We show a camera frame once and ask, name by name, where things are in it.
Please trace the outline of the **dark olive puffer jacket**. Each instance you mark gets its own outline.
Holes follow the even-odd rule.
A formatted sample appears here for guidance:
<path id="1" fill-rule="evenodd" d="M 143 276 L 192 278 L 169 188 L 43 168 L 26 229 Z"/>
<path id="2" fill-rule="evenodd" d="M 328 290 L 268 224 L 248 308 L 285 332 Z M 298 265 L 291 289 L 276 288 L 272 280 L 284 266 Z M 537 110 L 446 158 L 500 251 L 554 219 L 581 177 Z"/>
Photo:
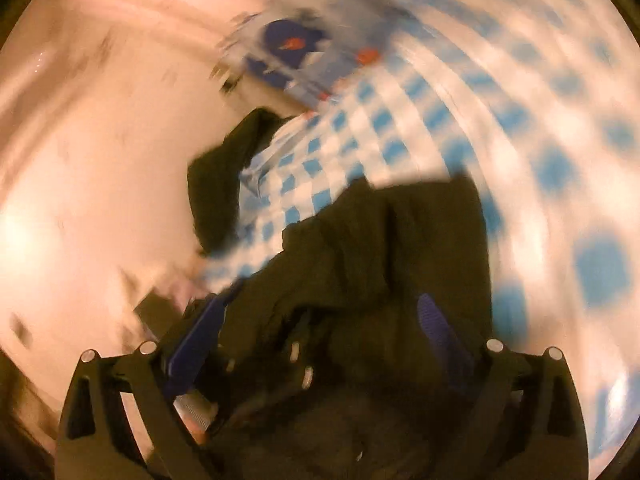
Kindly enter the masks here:
<path id="1" fill-rule="evenodd" d="M 471 399 L 420 326 L 434 300 L 475 354 L 491 326 L 485 226 L 465 176 L 355 181 L 231 300 L 229 414 L 206 451 L 226 479 L 421 479 Z"/>

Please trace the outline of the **blue white checkered bed cover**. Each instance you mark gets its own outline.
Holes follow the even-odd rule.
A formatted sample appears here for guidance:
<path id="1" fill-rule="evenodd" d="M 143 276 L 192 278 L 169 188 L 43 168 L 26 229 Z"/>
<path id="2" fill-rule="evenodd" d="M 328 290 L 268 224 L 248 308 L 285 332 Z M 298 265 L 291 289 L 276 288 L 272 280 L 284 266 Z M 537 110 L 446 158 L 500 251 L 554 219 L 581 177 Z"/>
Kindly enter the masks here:
<path id="1" fill-rule="evenodd" d="M 639 47 L 610 0 L 398 0 L 383 62 L 256 156 L 239 244 L 211 289 L 356 177 L 468 172 L 488 234 L 495 330 L 563 349 L 599 470 L 639 416 Z"/>

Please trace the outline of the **whale print curtain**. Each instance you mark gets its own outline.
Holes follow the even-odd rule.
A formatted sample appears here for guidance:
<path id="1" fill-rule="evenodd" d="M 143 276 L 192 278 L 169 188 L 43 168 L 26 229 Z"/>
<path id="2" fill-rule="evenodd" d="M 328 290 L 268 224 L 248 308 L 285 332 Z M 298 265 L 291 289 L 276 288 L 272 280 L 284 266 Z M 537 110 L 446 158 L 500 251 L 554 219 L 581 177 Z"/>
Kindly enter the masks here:
<path id="1" fill-rule="evenodd" d="M 316 108 L 381 56 L 394 25 L 388 0 L 266 0 L 238 19 L 218 66 Z"/>

